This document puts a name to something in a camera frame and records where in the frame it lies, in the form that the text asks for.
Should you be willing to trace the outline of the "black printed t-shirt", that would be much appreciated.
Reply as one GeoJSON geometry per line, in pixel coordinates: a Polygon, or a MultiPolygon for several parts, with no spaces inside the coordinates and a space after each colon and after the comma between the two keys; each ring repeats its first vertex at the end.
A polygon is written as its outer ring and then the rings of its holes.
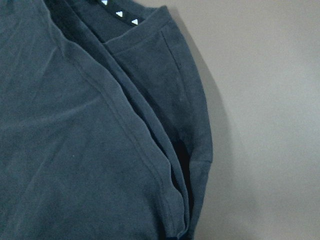
{"type": "Polygon", "coordinates": [[[1,239],[192,240],[212,160],[166,6],[1,1],[1,239]]]}

